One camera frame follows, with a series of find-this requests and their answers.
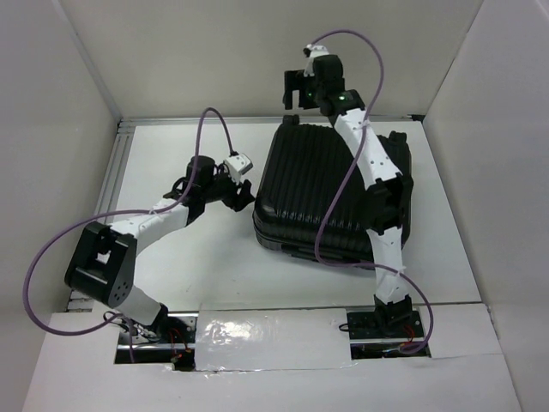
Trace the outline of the black hard-shell suitcase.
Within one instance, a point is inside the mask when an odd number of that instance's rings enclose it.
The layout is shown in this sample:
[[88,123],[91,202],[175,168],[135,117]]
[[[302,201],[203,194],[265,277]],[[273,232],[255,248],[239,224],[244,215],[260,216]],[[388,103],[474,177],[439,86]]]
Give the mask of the black hard-shell suitcase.
[[259,244],[314,260],[320,224],[337,191],[341,197],[322,231],[320,254],[341,263],[373,259],[360,214],[364,183],[344,177],[353,156],[329,126],[287,116],[276,130],[257,189],[253,223]]

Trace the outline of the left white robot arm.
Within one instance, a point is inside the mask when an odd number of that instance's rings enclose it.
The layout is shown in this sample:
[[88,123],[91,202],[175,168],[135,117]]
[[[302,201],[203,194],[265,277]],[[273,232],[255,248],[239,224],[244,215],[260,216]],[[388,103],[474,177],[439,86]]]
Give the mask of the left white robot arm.
[[185,176],[144,215],[110,225],[92,221],[81,233],[65,273],[67,286],[138,324],[150,342],[160,342],[186,323],[170,317],[167,307],[134,283],[138,255],[170,233],[188,227],[209,203],[223,202],[239,212],[254,201],[244,175],[252,161],[237,152],[220,164],[198,155],[191,158]]

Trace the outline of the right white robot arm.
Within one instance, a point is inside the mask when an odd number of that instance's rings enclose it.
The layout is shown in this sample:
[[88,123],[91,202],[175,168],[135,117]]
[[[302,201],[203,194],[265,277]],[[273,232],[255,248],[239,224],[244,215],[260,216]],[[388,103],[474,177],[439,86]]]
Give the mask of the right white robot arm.
[[412,314],[402,260],[402,234],[413,179],[389,157],[369,120],[369,111],[355,90],[347,89],[342,62],[324,47],[305,48],[307,64],[285,74],[284,105],[292,108],[292,94],[299,93],[299,107],[318,108],[329,119],[355,157],[364,195],[359,216],[368,234],[376,273],[374,325],[383,336],[394,336]]

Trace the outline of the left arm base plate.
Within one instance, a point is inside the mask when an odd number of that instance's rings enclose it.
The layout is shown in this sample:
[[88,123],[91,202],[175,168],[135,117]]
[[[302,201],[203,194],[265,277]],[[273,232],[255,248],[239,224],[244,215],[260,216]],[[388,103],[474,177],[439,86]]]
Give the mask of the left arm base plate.
[[163,337],[157,337],[126,320],[118,320],[118,343],[114,357],[116,365],[168,365],[172,370],[192,372],[196,369],[197,312],[181,312],[170,315],[184,326],[177,324]]

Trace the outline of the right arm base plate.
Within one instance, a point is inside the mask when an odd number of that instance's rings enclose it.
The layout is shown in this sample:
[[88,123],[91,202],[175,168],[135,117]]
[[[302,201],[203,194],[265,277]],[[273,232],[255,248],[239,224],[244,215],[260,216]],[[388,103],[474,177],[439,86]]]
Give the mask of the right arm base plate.
[[424,340],[425,328],[417,310],[409,320],[386,329],[377,324],[372,310],[347,312],[347,321],[339,325],[339,330],[348,335],[351,359],[355,361],[431,356],[428,346],[413,354],[400,351],[400,347]]

